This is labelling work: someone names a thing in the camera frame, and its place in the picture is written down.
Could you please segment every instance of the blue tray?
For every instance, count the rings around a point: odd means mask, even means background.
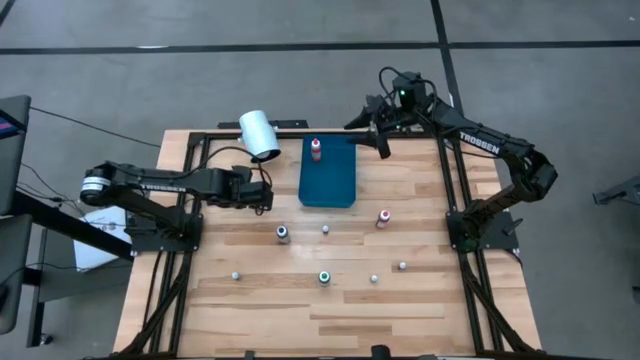
[[[298,199],[304,206],[348,208],[356,201],[356,147],[346,135],[310,135],[302,142]],[[322,159],[311,159],[311,141],[320,140]]]

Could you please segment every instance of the wooden table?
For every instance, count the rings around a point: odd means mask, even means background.
[[[165,133],[159,168],[182,170],[188,136]],[[396,356],[473,354],[458,260],[444,220],[448,207],[436,142],[391,140],[386,160],[358,147],[357,200],[349,209],[307,208],[298,201],[301,142],[280,140],[282,155],[264,166],[276,194],[271,212],[257,217],[248,209],[203,207],[205,230],[191,268],[179,356],[242,356],[245,350],[258,356],[368,356],[375,344],[388,345]],[[238,142],[215,140],[211,151],[226,145]],[[493,160],[465,155],[465,163],[474,198],[500,189]],[[232,164],[249,164],[249,158],[226,151],[208,165]],[[172,194],[152,198],[175,204]],[[392,214],[384,230],[373,225],[381,209]],[[289,228],[288,246],[276,243],[280,224]],[[326,236],[323,225],[331,228]],[[497,306],[526,342],[539,347],[520,265],[501,250],[485,254]],[[135,260],[116,351],[141,328],[155,258],[150,253]],[[397,269],[400,261],[408,264],[404,272]],[[318,285],[322,270],[332,274],[330,287]],[[241,281],[231,279],[234,271]],[[369,281],[372,274],[377,284]],[[490,348],[479,303],[478,309]],[[168,347],[172,315],[170,310],[166,316],[161,350]]]

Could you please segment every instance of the gray concrete floor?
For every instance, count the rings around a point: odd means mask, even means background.
[[[450,41],[640,39],[634,0],[441,2]],[[0,48],[436,39],[426,0],[17,0],[0,28]],[[640,358],[640,305],[631,294],[640,284],[640,213],[591,200],[592,192],[640,171],[633,132],[640,49],[452,56],[467,116],[537,144],[560,174],[544,201],[513,210],[525,218],[518,236],[544,348]],[[29,94],[34,106],[159,143],[165,129],[214,128],[256,108],[339,127],[359,112],[365,94],[379,93],[384,65],[420,70],[446,93],[439,51],[406,50],[0,56],[0,96]],[[72,197],[84,170],[104,160],[155,165],[157,149],[31,116],[24,162]],[[32,174],[20,177],[42,188]],[[125,291],[48,304],[45,331],[57,341],[25,349],[24,290],[18,327],[0,337],[0,358],[108,354]]]

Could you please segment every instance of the butcher block tabletop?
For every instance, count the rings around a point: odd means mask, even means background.
[[[182,170],[189,133],[165,132],[158,168]],[[178,356],[243,356],[246,350],[270,357],[370,356],[377,344],[389,346],[394,356],[474,354],[458,259],[445,224],[448,205],[436,141],[389,143],[392,155],[385,160],[374,149],[357,148],[357,199],[348,209],[304,207],[298,200],[302,135],[280,139],[282,154],[264,165],[274,184],[270,212],[256,216],[250,209],[203,204],[204,233],[193,256]],[[210,151],[229,145],[243,146],[227,136],[214,140]],[[224,151],[208,166],[230,169],[249,160],[241,152]],[[457,179],[451,152],[449,161]],[[474,198],[500,189],[494,160],[465,155],[465,165]],[[255,172],[254,181],[258,178]],[[460,196],[457,182],[455,187]],[[176,196],[153,193],[152,199],[170,206]],[[391,212],[391,221],[378,229],[374,223],[382,209]],[[275,236],[283,224],[289,245],[278,244]],[[324,225],[330,228],[326,235]],[[114,351],[126,347],[142,327],[156,255],[135,259]],[[485,257],[496,305],[523,340],[539,348],[520,264],[502,250],[485,251]],[[406,270],[398,269],[400,262]],[[329,286],[318,283],[320,271],[331,273]],[[233,272],[241,274],[239,281],[232,279]],[[377,283],[370,281],[374,274]],[[490,348],[479,302],[478,309]],[[172,317],[170,309],[161,351],[168,348]]]

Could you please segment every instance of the small bottle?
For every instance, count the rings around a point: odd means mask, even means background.
[[[276,235],[278,236],[278,242],[283,245],[287,245],[291,242],[289,237],[289,229],[286,226],[280,225],[276,229]]]
[[[387,227],[389,220],[391,220],[391,213],[387,210],[380,211],[378,220],[376,221],[376,227],[378,229],[384,229],[385,227]]]
[[[329,283],[331,282],[331,274],[329,274],[328,271],[321,271],[318,274],[318,282],[320,283],[320,286],[329,286]]]
[[[322,158],[322,147],[320,146],[320,140],[313,139],[311,141],[311,159],[313,161],[320,161]]]

